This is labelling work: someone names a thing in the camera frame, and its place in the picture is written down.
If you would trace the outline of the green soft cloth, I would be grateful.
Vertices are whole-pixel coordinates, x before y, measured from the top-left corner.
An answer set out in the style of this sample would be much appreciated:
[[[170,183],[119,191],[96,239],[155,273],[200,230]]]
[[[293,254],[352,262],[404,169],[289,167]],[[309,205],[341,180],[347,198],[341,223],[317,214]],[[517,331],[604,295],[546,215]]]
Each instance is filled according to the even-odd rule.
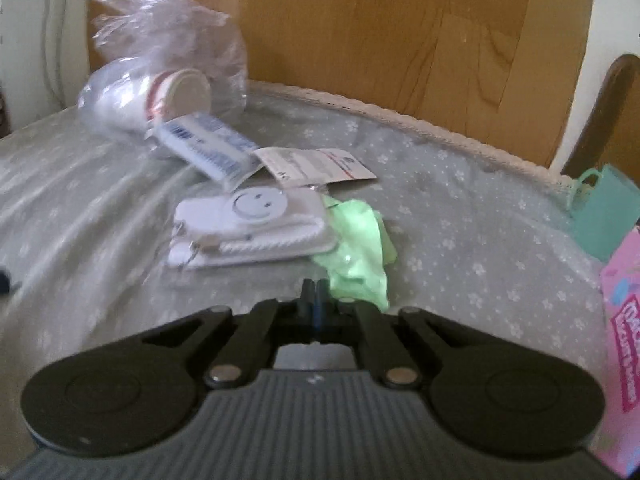
[[[398,253],[382,216],[363,200],[341,202],[327,195],[323,200],[337,244],[312,260],[328,272],[331,295],[364,300],[387,311],[385,267],[396,261]]]

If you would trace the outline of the white paper label card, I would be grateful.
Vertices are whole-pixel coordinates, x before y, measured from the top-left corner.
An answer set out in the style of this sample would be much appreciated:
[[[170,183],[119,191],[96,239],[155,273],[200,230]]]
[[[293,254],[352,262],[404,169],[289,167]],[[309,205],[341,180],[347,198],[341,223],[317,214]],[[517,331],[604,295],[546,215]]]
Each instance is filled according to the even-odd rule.
[[[255,155],[284,188],[376,179],[354,155],[337,148],[258,148]]]

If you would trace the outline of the grey floral tablecloth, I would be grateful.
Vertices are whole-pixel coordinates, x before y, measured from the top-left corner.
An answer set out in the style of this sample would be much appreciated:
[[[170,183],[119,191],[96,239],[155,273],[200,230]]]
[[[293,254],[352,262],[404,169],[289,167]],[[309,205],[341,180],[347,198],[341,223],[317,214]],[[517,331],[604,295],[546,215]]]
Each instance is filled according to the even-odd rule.
[[[262,148],[336,148],[367,180],[309,185],[381,220],[392,308],[415,306],[605,369],[597,260],[570,237],[572,182],[460,134],[343,99],[253,87],[235,126]],[[69,108],[1,141],[1,466],[30,452],[21,391],[58,359],[210,306],[293,297],[326,269],[277,253],[348,234],[269,174],[236,191],[118,142]]]

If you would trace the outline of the white paper cup stack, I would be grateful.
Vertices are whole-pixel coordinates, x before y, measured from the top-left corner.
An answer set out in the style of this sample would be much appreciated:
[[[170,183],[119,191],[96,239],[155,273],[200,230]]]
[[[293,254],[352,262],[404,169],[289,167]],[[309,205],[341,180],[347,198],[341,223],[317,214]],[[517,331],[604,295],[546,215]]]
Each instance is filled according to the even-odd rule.
[[[157,122],[210,112],[212,86],[193,68],[151,75],[123,76],[101,90],[92,111],[110,128],[148,131]]]

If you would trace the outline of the pink macaron tin box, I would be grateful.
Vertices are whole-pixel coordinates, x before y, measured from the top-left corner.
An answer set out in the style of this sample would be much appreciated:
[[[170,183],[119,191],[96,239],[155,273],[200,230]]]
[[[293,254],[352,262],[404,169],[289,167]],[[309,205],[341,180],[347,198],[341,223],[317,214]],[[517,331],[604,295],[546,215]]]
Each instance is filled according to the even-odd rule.
[[[639,467],[639,229],[633,228],[600,274],[606,369],[602,460],[623,477]]]

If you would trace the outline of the teal plastic mug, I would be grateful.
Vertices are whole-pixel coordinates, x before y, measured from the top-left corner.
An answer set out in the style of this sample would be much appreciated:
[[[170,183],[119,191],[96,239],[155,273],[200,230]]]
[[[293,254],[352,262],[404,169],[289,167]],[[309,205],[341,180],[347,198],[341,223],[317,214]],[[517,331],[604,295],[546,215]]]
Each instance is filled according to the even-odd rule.
[[[610,164],[589,168],[574,181],[567,209],[574,241],[605,262],[639,220],[639,188]]]

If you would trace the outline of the clear plastic bag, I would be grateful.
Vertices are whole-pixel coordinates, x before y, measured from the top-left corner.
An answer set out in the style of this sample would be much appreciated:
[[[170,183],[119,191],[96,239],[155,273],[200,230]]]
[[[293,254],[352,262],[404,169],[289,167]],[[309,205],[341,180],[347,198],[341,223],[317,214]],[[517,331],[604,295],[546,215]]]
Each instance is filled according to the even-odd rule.
[[[91,0],[104,7],[93,25],[93,47],[104,65],[88,79],[77,107],[107,136],[139,140],[145,133],[107,127],[92,111],[101,90],[123,76],[193,68],[212,86],[208,114],[238,116],[247,100],[247,54],[240,29],[224,12],[195,0]]]

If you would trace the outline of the wood-pattern cardboard panel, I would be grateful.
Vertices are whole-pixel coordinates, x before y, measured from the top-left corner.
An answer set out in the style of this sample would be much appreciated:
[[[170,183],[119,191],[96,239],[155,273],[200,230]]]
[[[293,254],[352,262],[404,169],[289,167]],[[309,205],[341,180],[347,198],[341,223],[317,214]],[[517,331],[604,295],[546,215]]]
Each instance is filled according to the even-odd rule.
[[[549,165],[593,0],[196,0],[239,24],[256,80],[372,103]]]

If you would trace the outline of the brown wooden chair back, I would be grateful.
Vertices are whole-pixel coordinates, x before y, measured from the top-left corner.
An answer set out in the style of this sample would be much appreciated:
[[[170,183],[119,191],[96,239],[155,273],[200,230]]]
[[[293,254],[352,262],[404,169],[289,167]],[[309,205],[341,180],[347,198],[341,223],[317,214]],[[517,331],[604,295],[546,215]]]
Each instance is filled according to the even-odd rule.
[[[637,55],[624,54],[608,70],[596,104],[562,174],[613,165],[639,185],[640,72]]]

